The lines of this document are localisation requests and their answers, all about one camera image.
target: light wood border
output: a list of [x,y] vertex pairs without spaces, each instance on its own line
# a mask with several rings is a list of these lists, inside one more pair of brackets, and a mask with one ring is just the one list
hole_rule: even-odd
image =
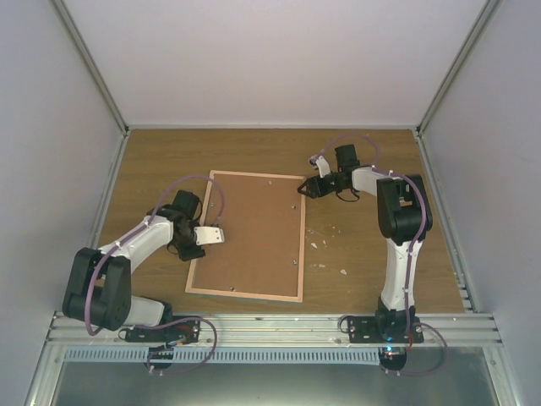
[[[216,174],[219,175],[235,175],[235,176],[252,176],[260,178],[282,178],[282,179],[298,179],[305,180],[304,176],[294,175],[272,175],[268,173],[247,173],[247,172],[228,172],[228,171],[210,171],[210,177],[214,179]],[[201,224],[205,224],[206,212],[209,206],[210,190],[212,189],[212,183],[207,182],[205,200],[203,201],[203,207],[201,212]],[[225,290],[215,289],[201,289],[194,288],[195,271],[197,268],[197,261],[192,260],[189,264],[188,281],[186,282],[186,293],[188,294],[211,294],[215,296],[230,296],[235,298],[246,299],[263,299],[263,300],[279,300],[282,302],[303,302],[303,285],[304,285],[304,229],[306,227],[306,196],[301,195],[301,224],[300,224],[300,241],[298,250],[298,281],[297,281],[297,296],[280,296],[274,294],[248,294],[244,292],[228,292]]]

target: robotic arm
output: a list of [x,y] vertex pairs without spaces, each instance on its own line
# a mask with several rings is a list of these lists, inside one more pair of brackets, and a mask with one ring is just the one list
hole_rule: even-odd
[[423,246],[426,232],[432,228],[432,213],[423,180],[418,174],[407,176],[415,183],[424,200],[426,226],[413,245],[406,288],[407,252],[421,225],[421,202],[405,180],[375,172],[370,166],[362,166],[353,145],[340,146],[335,152],[338,171],[332,172],[324,157],[312,157],[310,164],[317,168],[320,174],[307,179],[298,188],[298,192],[317,199],[333,192],[338,195],[343,190],[350,189],[354,194],[362,191],[377,198],[378,223],[387,243],[387,270],[378,309],[370,321],[374,323],[376,332],[362,334],[362,337],[369,337],[371,343],[402,343],[407,326],[406,312],[409,312],[410,320],[415,320],[413,279],[418,252]]
[[63,313],[77,320],[85,319],[85,301],[90,277],[96,264],[116,245],[118,249],[107,259],[98,278],[104,279],[102,286],[96,286],[90,305],[90,322],[98,327],[115,331],[122,325],[159,324],[164,316],[166,304],[134,297],[131,294],[131,274],[154,251],[166,245],[175,247],[182,261],[205,256],[202,246],[224,242],[223,231],[218,227],[200,226],[194,218],[199,197],[191,192],[179,190],[171,205],[158,209],[149,222],[146,216],[135,229],[145,229],[124,245],[120,244],[134,230],[124,234],[117,241],[97,250],[83,248],[74,258],[71,274],[63,301]]

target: wooden tabletop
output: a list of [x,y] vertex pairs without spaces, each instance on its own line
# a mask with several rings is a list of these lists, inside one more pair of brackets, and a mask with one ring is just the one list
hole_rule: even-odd
[[[101,233],[107,244],[138,224],[177,178],[210,170],[314,176],[308,159],[340,134],[369,134],[380,145],[378,167],[421,173],[411,131],[323,129],[161,129],[132,131]],[[362,163],[370,143],[350,138]],[[334,150],[325,154],[336,166]],[[182,188],[202,199],[206,182]],[[420,313],[463,312],[435,206],[434,226],[420,251],[415,300]],[[186,294],[188,262],[158,250],[132,276],[133,294],[165,300],[178,312],[372,313],[385,282],[386,244],[377,221],[376,199],[355,203],[334,195],[306,202],[304,298],[302,304]]]

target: brown board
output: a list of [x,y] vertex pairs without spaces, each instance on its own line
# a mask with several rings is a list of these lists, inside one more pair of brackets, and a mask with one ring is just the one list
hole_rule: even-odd
[[[305,198],[302,176],[211,171],[226,205],[225,243],[207,245],[190,264],[186,292],[238,298],[303,301]],[[209,182],[201,224],[220,210]]]

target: white wall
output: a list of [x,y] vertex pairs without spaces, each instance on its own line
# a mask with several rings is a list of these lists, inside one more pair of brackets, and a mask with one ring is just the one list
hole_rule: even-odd
[[424,136],[480,309],[541,398],[541,2],[505,0]]
[[0,403],[24,403],[120,133],[47,1],[0,2]]
[[418,124],[484,0],[67,0],[128,124]]

